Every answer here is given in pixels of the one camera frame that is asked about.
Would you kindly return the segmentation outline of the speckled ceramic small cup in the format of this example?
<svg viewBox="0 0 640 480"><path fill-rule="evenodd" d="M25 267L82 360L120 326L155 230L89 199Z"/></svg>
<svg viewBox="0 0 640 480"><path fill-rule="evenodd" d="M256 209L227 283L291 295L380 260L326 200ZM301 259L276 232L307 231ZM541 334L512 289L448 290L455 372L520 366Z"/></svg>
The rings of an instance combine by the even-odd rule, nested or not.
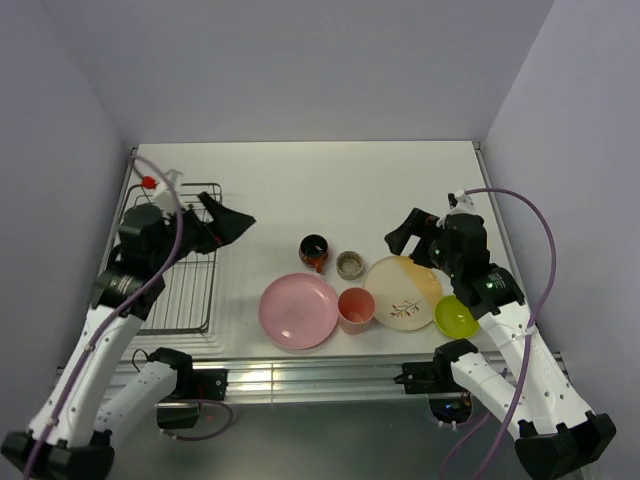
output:
<svg viewBox="0 0 640 480"><path fill-rule="evenodd" d="M364 268L364 259L355 251L343 251L336 259L336 270L343 280L358 279L363 274Z"/></svg>

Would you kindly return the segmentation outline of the lime green bowl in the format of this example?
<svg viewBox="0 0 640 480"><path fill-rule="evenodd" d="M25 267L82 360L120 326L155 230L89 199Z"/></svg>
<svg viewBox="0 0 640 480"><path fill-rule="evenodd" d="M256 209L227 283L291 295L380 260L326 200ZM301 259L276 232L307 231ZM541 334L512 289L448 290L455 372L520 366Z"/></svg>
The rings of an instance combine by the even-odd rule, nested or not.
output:
<svg viewBox="0 0 640 480"><path fill-rule="evenodd" d="M454 340L469 339L479 330L471 312L454 295L442 297L434 308L434 323L439 331Z"/></svg>

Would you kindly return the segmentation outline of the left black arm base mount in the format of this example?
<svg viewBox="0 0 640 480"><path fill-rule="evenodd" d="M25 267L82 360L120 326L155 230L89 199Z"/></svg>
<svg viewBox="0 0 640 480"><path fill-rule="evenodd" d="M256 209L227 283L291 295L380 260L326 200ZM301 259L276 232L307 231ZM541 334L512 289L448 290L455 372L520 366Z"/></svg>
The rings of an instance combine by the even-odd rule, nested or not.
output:
<svg viewBox="0 0 640 480"><path fill-rule="evenodd" d="M227 369L196 370L190 355L161 347L151 354L141 348L133 352L131 363L138 372L141 371L136 364L136 356L139 353L144 356L146 362L160 361L178 371L176 390L156 408L156 422L159 428L175 431L191 429L196 425L204 405L202 403L185 404L181 403L181 400L224 400L228 379Z"/></svg>

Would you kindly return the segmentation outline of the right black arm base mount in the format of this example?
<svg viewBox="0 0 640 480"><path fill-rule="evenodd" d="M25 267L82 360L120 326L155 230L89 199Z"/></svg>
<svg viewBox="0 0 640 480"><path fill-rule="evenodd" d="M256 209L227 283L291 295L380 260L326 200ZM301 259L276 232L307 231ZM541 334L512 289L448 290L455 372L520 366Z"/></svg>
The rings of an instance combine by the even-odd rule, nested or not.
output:
<svg viewBox="0 0 640 480"><path fill-rule="evenodd" d="M471 394L444 378L433 362L403 363L393 382L401 385L406 395L424 395L437 424L453 427L471 419Z"/></svg>

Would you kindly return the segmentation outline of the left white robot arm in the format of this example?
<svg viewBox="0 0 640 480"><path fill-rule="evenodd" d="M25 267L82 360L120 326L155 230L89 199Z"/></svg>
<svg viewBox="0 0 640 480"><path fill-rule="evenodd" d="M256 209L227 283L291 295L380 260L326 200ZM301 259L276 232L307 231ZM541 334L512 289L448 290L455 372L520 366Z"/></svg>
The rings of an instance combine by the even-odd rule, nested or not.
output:
<svg viewBox="0 0 640 480"><path fill-rule="evenodd" d="M129 344L165 288L163 274L191 253L209 254L238 240L255 222L206 192L197 196L210 219L171 196L140 203L122 216L118 244L96 279L78 343L50 397L23 431L6 435L2 455L27 479L104 479L116 440L164 399L193 401L190 355L152 352L136 378L103 400Z"/></svg>

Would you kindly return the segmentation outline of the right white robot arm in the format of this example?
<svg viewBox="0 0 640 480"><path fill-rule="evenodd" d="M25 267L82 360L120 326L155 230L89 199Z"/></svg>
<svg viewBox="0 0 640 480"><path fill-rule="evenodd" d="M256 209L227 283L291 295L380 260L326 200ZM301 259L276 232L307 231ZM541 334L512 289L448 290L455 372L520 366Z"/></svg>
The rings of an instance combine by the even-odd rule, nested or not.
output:
<svg viewBox="0 0 640 480"><path fill-rule="evenodd" d="M511 385L466 339L437 348L433 378L443 389L458 386L475 396L510 435L520 464L532 479L558 479L600 458L616 434L607 414L596 414L557 364L511 273L493 263L483 219L452 212L439 218L415 208L388 233L398 255L411 237L410 260L437 269L455 297L489 336L518 382Z"/></svg>

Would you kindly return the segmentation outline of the pink plastic plate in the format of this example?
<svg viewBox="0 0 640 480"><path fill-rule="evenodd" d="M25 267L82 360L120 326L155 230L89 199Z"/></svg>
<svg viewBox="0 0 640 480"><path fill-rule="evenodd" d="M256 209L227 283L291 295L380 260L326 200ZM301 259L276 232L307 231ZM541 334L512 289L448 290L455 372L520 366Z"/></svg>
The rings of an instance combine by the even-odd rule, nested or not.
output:
<svg viewBox="0 0 640 480"><path fill-rule="evenodd" d="M266 336L290 350L307 350L323 343L338 322L338 296L318 276L287 274L263 292L258 319Z"/></svg>

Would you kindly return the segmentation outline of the pink plastic cup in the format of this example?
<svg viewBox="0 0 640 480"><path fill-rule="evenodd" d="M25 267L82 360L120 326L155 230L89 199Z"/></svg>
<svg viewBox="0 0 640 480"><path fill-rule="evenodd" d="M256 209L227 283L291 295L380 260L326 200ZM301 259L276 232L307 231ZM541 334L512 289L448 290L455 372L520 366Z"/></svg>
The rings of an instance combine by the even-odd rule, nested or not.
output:
<svg viewBox="0 0 640 480"><path fill-rule="evenodd" d="M348 335L357 335L373 324L376 303L369 291L353 287L340 294L338 309L341 329Z"/></svg>

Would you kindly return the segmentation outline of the orange ceramic mug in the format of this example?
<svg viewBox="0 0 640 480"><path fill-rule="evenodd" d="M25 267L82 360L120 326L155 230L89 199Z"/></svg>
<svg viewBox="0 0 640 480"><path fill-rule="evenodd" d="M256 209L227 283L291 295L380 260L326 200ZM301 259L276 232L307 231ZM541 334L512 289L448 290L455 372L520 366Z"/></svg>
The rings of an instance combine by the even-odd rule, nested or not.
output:
<svg viewBox="0 0 640 480"><path fill-rule="evenodd" d="M298 254L305 266L322 274L329 256L328 242L319 234L307 235L299 245Z"/></svg>

